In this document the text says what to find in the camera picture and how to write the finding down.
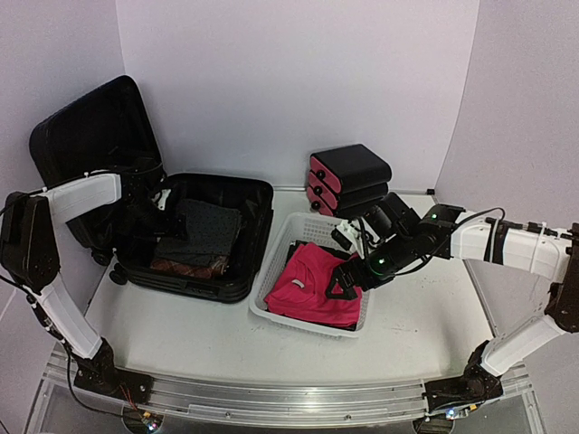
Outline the dark dotted garment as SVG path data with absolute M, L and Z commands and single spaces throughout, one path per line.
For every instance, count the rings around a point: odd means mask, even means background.
M 176 206 L 177 234 L 159 240 L 155 258 L 226 268 L 241 227 L 242 214 L 237 209 L 184 199 Z

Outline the black ribbed hard-shell suitcase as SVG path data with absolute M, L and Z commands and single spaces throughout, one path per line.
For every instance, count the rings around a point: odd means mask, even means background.
M 64 220 L 117 284 L 224 304 L 242 301 L 270 234 L 269 183 L 170 175 L 138 85 L 127 75 L 39 123 L 31 157 Z

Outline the white perforated plastic basket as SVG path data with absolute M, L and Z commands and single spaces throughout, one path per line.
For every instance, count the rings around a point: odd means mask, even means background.
M 249 295 L 249 309 L 254 315 L 278 326 L 332 338 L 358 338 L 366 331 L 370 309 L 374 302 L 374 295 L 371 292 L 365 292 L 359 298 L 361 301 L 360 316 L 354 330 L 318 325 L 287 316 L 276 315 L 270 311 L 266 303 L 266 297 L 274 289 L 282 271 L 286 267 L 290 245 L 296 241 L 306 241 L 312 242 L 319 247 L 338 250 L 340 246 L 332 239 L 331 232 L 341 222 L 342 220 L 336 217 L 307 212 L 293 212 L 286 217 L 277 230 L 271 245 L 266 249 L 261 270 L 252 285 Z

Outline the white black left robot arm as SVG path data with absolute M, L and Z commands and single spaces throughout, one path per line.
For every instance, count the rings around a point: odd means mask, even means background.
M 54 229 L 101 207 L 118 211 L 118 216 L 105 217 L 107 226 L 98 233 L 102 242 L 89 245 L 118 260 L 111 279 L 175 290 L 184 277 L 145 265 L 153 258 L 154 240 L 176 232 L 176 217 L 159 206 L 163 164 L 153 156 L 118 162 L 90 156 L 67 165 L 37 156 L 34 162 L 46 186 L 10 194 L 1 211 L 1 265 L 11 276 L 8 282 L 25 292 L 38 321 L 70 351 L 80 368 L 76 387 L 144 404 L 152 377 L 114 364 L 111 345 L 90 325 L 62 281 Z

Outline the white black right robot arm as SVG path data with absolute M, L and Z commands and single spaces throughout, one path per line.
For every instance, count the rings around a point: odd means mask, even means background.
M 334 268 L 326 295 L 353 301 L 358 288 L 378 288 L 410 277 L 437 260 L 468 264 L 493 316 L 502 323 L 471 353 L 462 373 L 428 381 L 430 410 L 478 404 L 499 397 L 502 377 L 515 364 L 563 335 L 578 331 L 578 226 L 552 229 L 542 222 L 512 222 L 500 207 L 471 212 L 436 203 L 424 216 L 398 195 L 340 221 L 333 240 L 354 257 Z M 507 305 L 498 291 L 512 289 Z

